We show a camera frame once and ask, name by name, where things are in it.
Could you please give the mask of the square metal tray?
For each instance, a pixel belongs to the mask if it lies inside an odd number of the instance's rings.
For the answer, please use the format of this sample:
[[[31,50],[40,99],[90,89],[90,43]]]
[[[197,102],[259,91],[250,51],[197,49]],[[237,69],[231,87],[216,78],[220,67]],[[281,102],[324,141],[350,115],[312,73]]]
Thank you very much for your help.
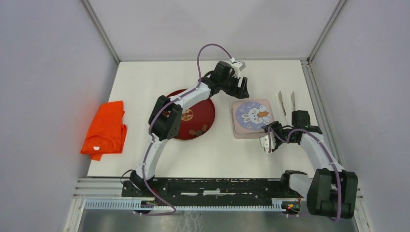
[[[236,139],[253,139],[264,135],[264,126],[274,121],[267,99],[235,101],[231,104],[233,132]]]

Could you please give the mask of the metal serving tongs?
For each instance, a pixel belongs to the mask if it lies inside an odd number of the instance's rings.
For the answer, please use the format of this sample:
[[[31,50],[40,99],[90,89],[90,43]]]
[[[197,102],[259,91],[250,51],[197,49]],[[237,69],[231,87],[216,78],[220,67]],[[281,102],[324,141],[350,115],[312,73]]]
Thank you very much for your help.
[[[292,113],[296,110],[294,92],[279,91],[278,102],[284,121],[292,126]]]

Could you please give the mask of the round red plate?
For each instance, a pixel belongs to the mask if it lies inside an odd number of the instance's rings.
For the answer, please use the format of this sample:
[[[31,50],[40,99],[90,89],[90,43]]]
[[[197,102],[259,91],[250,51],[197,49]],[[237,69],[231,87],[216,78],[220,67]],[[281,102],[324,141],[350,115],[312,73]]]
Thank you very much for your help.
[[[211,99],[195,104],[182,114],[179,131],[174,138],[192,140],[200,137],[213,125],[215,114],[215,106]]]

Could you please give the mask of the pink divided chocolate box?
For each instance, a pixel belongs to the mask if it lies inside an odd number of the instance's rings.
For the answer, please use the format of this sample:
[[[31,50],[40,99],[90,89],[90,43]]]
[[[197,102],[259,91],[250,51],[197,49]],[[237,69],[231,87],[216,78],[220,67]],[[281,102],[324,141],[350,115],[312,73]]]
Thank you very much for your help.
[[[233,114],[233,131],[236,139],[253,139],[262,137],[263,126],[273,122],[269,110],[259,108],[238,109]]]

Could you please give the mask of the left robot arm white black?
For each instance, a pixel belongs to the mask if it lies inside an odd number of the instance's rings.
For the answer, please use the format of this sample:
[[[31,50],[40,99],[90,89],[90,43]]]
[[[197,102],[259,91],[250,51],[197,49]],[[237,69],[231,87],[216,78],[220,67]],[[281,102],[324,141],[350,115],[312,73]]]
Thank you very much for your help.
[[[246,67],[243,61],[219,61],[214,70],[200,76],[198,83],[180,94],[170,98],[159,96],[149,117],[148,143],[143,159],[130,175],[133,190],[140,197],[148,196],[152,191],[149,180],[155,176],[156,166],[166,144],[177,136],[182,114],[197,103],[207,100],[220,91],[237,99],[247,99],[246,77],[240,73]]]

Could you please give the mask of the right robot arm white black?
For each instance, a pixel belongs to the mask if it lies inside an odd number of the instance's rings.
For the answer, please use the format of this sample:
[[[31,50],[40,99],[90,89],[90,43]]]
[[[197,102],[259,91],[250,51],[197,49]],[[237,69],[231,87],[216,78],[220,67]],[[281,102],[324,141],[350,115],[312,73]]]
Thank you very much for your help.
[[[302,171],[286,171],[279,191],[285,197],[298,193],[306,199],[311,215],[324,216],[337,222],[354,215],[358,177],[333,156],[324,141],[322,130],[313,126],[307,111],[292,112],[292,123],[287,126],[274,121],[262,126],[266,135],[260,138],[265,152],[272,153],[283,144],[297,144],[307,154],[315,169],[313,178]]]

